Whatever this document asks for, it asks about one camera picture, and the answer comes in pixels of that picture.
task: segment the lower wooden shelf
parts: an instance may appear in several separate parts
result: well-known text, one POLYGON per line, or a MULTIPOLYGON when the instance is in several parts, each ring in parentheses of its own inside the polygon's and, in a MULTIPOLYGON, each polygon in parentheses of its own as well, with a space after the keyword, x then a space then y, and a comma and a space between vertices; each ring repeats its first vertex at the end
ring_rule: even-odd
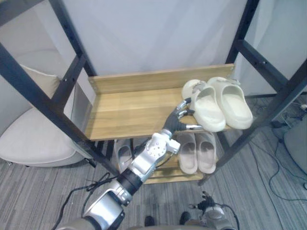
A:
POLYGON ((145 184, 200 180, 202 179, 202 175, 201 172, 196 172, 195 174, 185 174, 182 172, 179 166, 178 156, 174 155, 167 163, 156 169, 145 184))

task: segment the black cable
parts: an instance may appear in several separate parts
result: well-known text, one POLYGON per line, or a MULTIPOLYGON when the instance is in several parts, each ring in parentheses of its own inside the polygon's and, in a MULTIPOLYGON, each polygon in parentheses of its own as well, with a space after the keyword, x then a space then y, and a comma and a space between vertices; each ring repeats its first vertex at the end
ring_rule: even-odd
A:
POLYGON ((267 194, 268 194, 268 196, 269 196, 269 198, 270 198, 270 200, 271 200, 271 203, 272 203, 272 205, 273 205, 273 207, 274 207, 274 209, 275 209, 275 212, 276 212, 276 214, 277 214, 277 217, 278 217, 280 226, 281 226, 282 229, 284 230, 283 225, 282 225, 282 221, 280 220, 279 213, 278 213, 278 211, 277 211, 277 208, 276 208, 276 206, 275 206, 275 204, 274 204, 274 202, 273 202, 273 200, 272 200, 272 198, 271 198, 271 196, 270 196, 270 193, 269 193, 267 187, 265 186, 264 180, 263 180, 262 175, 261 175, 261 173, 260 173, 259 164, 258 164, 257 158, 256 158, 256 156, 255 156, 254 150, 253 150, 253 148, 251 147, 250 144, 248 144, 248 145, 249 145, 249 148, 250 148, 250 150, 251 150, 251 153, 252 153, 252 155, 253 155, 253 157, 254 157, 254 159, 255 159, 256 166, 257 166, 258 173, 259 173, 259 176, 260 176, 260 178, 261 178, 262 184, 263 184, 263 186, 264 186, 264 188, 265 188, 265 190, 266 190, 266 192, 267 192, 267 194))
POLYGON ((79 188, 74 188, 74 189, 72 189, 72 190, 69 192, 69 194, 68 194, 68 196, 67 196, 67 198, 66 198, 64 204, 62 205, 62 207, 61 207, 61 209, 60 209, 59 217, 58 217, 58 219, 57 219, 57 222, 55 223, 55 225, 52 227, 51 230, 55 230, 55 229, 57 228, 57 226, 60 224, 60 222, 61 222, 61 220, 62 220, 62 218, 63 218, 64 208, 65 208, 65 206, 67 205, 67 203, 68 203, 68 201, 69 201, 69 199, 70 199, 70 197, 71 197, 71 195, 72 195, 73 192, 79 191, 79 190, 82 190, 82 189, 86 189, 86 191, 90 192, 90 194, 89 194, 88 197, 86 198, 86 200, 85 200, 85 202, 84 202, 84 204, 83 204, 83 207, 82 207, 82 216, 83 216, 83 214, 84 214, 84 209, 85 209, 85 205, 86 205, 87 201, 89 200, 90 196, 93 194, 93 192, 94 192, 98 187, 100 187, 101 185, 106 184, 106 183, 109 183, 109 182, 111 182, 114 178, 116 178, 116 177, 111 177, 111 178, 109 178, 109 176, 110 176, 110 173, 107 172, 107 173, 104 174, 98 181, 94 181, 94 183, 92 183, 92 184, 90 184, 90 185, 86 185, 86 186, 82 186, 82 187, 79 187, 79 188))
MULTIPOLYGON (((260 147, 259 145, 257 145, 255 142, 253 142, 253 141, 251 141, 251 142, 252 142, 258 149, 260 149, 260 150, 262 150, 263 152, 269 154, 265 149, 261 148, 261 147, 260 147)), ((275 156, 276 159, 279 161, 280 165, 281 165, 284 169, 286 169, 287 172, 290 173, 293 177, 299 178, 299 179, 301 179, 301 180, 307 182, 307 179, 305 179, 304 177, 300 177, 300 176, 294 175, 287 167, 285 167, 285 166, 282 164, 281 160, 277 157, 277 152, 275 152, 274 156, 275 156)))
MULTIPOLYGON (((307 178, 307 173, 305 173, 305 172, 301 169, 301 167, 295 162, 295 160, 294 160, 293 157, 291 156, 289 150, 287 149, 287 147, 286 147, 286 145, 285 145, 285 143, 284 143, 284 136, 281 137, 281 138, 280 138, 279 136, 277 136, 276 133, 274 132, 275 129, 272 128, 272 133, 274 134, 274 136, 276 136, 276 137, 278 138, 278 141, 279 141, 280 143, 283 144, 285 150, 287 151, 289 157, 292 159, 293 163, 301 170, 301 172, 302 172, 302 173, 306 176, 306 178, 307 178)), ((257 146, 257 147, 260 148, 262 151, 266 152, 266 150, 262 149, 260 146, 257 146)), ((302 179, 302 180, 304 180, 304 181, 307 181, 307 179, 305 179, 305 178, 303 178, 303 177, 294 175, 288 168, 286 168, 286 167, 282 164, 281 160, 277 157, 277 154, 275 154, 275 157, 279 160, 280 165, 281 165, 284 169, 286 169, 292 176, 297 177, 297 178, 300 178, 300 179, 302 179)))
MULTIPOLYGON (((270 189, 271 189, 271 191, 273 192, 273 194, 274 194, 275 196, 277 196, 278 198, 280 198, 280 199, 282 199, 282 200, 286 200, 286 201, 307 201, 307 199, 301 199, 301 198, 299 198, 299 199, 284 198, 284 197, 281 197, 280 195, 278 195, 278 194, 274 191, 274 189, 273 189, 273 187, 272 187, 272 179, 279 173, 279 171, 280 171, 280 165, 279 165, 278 161, 277 161, 270 153, 268 153, 267 151, 265 151, 264 149, 262 149, 260 146, 258 146, 258 145, 257 145, 256 143, 254 143, 253 141, 251 141, 251 143, 253 143, 256 147, 258 147, 258 148, 259 148, 260 150, 262 150, 264 153, 266 153, 267 155, 269 155, 269 156, 275 161, 275 163, 277 164, 277 171, 276 171, 276 173, 274 173, 274 175, 271 176, 270 179, 269 179, 269 186, 270 186, 270 189)), ((277 142, 277 146, 276 146, 276 150, 275 150, 275 152, 274 152, 274 155, 276 155, 278 146, 279 146, 279 141, 277 142)))
POLYGON ((174 153, 172 153, 172 154, 167 158, 167 160, 166 160, 165 162, 159 164, 159 165, 156 167, 156 169, 160 168, 162 165, 164 165, 165 163, 167 163, 167 162, 169 161, 169 159, 171 159, 171 157, 172 157, 173 155, 174 155, 174 153))
POLYGON ((234 218, 236 219, 236 228, 237 228, 237 230, 240 230, 239 218, 236 215, 235 211, 232 209, 232 207, 230 207, 229 205, 226 205, 226 204, 218 204, 218 203, 215 203, 215 205, 218 205, 221 208, 224 208, 224 207, 229 208, 232 211, 232 214, 234 215, 234 218))

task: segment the white slide sandal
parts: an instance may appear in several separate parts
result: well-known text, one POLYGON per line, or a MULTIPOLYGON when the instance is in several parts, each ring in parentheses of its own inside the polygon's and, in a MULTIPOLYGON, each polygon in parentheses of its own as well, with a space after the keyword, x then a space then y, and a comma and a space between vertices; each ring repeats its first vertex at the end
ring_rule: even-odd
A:
POLYGON ((189 80, 182 88, 183 99, 191 98, 190 109, 199 125, 210 132, 225 128, 226 121, 217 104, 215 89, 202 80, 189 80))
POLYGON ((213 133, 195 134, 197 164, 201 172, 211 174, 216 168, 216 142, 213 133))
POLYGON ((125 169, 132 162, 132 152, 130 148, 130 139, 117 139, 114 141, 114 153, 119 167, 119 172, 125 169))
POLYGON ((236 80, 222 77, 211 78, 208 84, 216 91, 216 100, 224 113, 226 123, 237 129, 247 129, 253 122, 244 93, 236 80))
POLYGON ((186 174, 193 174, 197 171, 196 142, 194 134, 180 133, 177 135, 180 143, 179 165, 186 174))

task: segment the white pillow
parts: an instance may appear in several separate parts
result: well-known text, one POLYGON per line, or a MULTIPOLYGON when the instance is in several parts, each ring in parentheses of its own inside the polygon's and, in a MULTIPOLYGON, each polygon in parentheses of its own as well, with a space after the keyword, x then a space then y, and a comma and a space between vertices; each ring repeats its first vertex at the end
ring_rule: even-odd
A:
POLYGON ((56 75, 45 74, 22 64, 20 64, 20 66, 32 80, 35 81, 42 91, 44 91, 49 98, 52 98, 59 86, 60 79, 56 75))

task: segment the electrical cable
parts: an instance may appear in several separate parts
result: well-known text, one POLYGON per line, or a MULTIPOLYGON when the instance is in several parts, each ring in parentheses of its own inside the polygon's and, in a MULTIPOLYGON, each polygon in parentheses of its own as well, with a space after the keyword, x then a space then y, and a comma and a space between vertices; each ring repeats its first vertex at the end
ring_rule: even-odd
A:
POLYGON ((215 203, 215 205, 218 205, 218 206, 220 206, 221 208, 224 208, 224 207, 229 208, 229 209, 232 211, 232 213, 233 213, 233 215, 234 215, 234 218, 236 219, 236 228, 237 228, 237 230, 240 230, 239 218, 238 218, 238 216, 236 215, 235 211, 232 209, 232 207, 230 207, 229 205, 226 205, 226 204, 218 204, 218 203, 215 203))
POLYGON ((156 169, 160 168, 162 165, 164 165, 165 163, 167 163, 167 162, 171 159, 171 157, 172 157, 173 155, 174 155, 174 153, 172 153, 172 154, 167 158, 167 160, 166 160, 165 162, 159 164, 159 165, 156 167, 156 169))
MULTIPOLYGON (((282 199, 282 200, 286 200, 286 201, 307 201, 307 199, 301 199, 301 198, 299 198, 299 199, 284 198, 284 197, 278 195, 278 194, 274 191, 273 186, 272 186, 272 179, 279 173, 279 171, 280 171, 280 165, 279 165, 278 161, 277 161, 270 153, 268 153, 267 151, 263 150, 260 146, 258 146, 258 145, 257 145, 256 143, 254 143, 253 141, 251 141, 251 143, 253 143, 256 147, 258 147, 259 149, 261 149, 264 153, 266 153, 267 155, 269 155, 269 156, 275 161, 275 163, 277 164, 277 171, 276 171, 276 172, 274 173, 274 175, 271 176, 270 179, 269 179, 269 186, 270 186, 270 189, 271 189, 271 191, 273 192, 273 194, 274 194, 275 196, 277 196, 278 198, 280 198, 280 199, 282 199)), ((277 142, 277 146, 276 146, 276 150, 275 150, 275 152, 274 152, 274 155, 276 155, 278 146, 279 146, 279 141, 277 142)))
POLYGON ((282 229, 284 230, 283 225, 282 225, 282 221, 281 221, 281 219, 280 219, 280 217, 279 217, 279 213, 278 213, 278 211, 277 211, 277 208, 276 208, 276 206, 275 206, 275 204, 274 204, 274 202, 273 202, 273 200, 272 200, 272 198, 271 198, 271 196, 270 196, 270 193, 269 193, 267 187, 265 186, 264 180, 263 180, 262 175, 261 175, 261 173, 260 173, 259 164, 258 164, 257 158, 256 158, 256 156, 255 156, 254 150, 253 150, 253 148, 251 147, 250 144, 248 144, 248 145, 249 145, 249 148, 250 148, 250 150, 251 150, 251 153, 252 153, 252 155, 253 155, 253 157, 254 157, 254 159, 255 159, 256 166, 257 166, 258 173, 259 173, 260 179, 261 179, 261 181, 262 181, 262 184, 263 184, 263 186, 264 186, 264 188, 265 188, 265 190, 266 190, 266 192, 267 192, 267 194, 268 194, 268 196, 269 196, 269 198, 270 198, 270 201, 271 201, 271 203, 272 203, 272 205, 273 205, 273 208, 275 209, 275 212, 276 212, 276 214, 277 214, 277 217, 278 217, 280 226, 281 226, 282 229))
MULTIPOLYGON (((263 152, 269 154, 265 149, 263 149, 262 147, 260 147, 259 145, 257 145, 255 142, 251 141, 251 143, 253 143, 258 149, 260 149, 260 150, 262 150, 263 152)), ((299 179, 301 179, 301 180, 307 182, 307 179, 305 179, 304 177, 300 177, 300 176, 294 175, 287 167, 285 167, 285 166, 282 164, 281 160, 277 157, 277 152, 275 152, 274 155, 275 155, 276 159, 279 161, 280 165, 281 165, 284 169, 286 169, 286 171, 287 171, 288 173, 290 173, 293 177, 299 178, 299 179)))
POLYGON ((89 198, 91 197, 91 195, 93 194, 93 192, 94 192, 98 187, 102 186, 103 184, 106 184, 106 183, 111 182, 114 178, 116 178, 116 176, 115 176, 115 177, 110 177, 110 173, 107 172, 107 173, 105 173, 98 181, 93 181, 94 183, 92 183, 92 184, 90 184, 90 185, 86 185, 86 186, 82 186, 82 187, 79 187, 79 188, 74 188, 74 189, 72 189, 72 190, 69 192, 69 194, 68 194, 68 196, 67 196, 65 202, 63 203, 63 205, 62 205, 62 207, 61 207, 61 209, 60 209, 59 217, 58 217, 58 219, 57 219, 57 222, 55 223, 55 225, 52 227, 51 230, 55 230, 55 229, 57 228, 57 226, 60 224, 60 222, 61 222, 61 220, 62 220, 62 218, 63 218, 64 208, 65 208, 65 206, 67 205, 67 203, 68 203, 68 201, 69 201, 71 195, 73 194, 73 192, 79 191, 79 190, 83 190, 83 189, 86 189, 87 192, 90 192, 89 195, 87 196, 87 198, 86 198, 84 204, 83 204, 83 207, 82 207, 82 216, 83 216, 83 214, 84 214, 84 209, 85 209, 85 206, 86 206, 86 203, 87 203, 87 201, 89 200, 89 198))

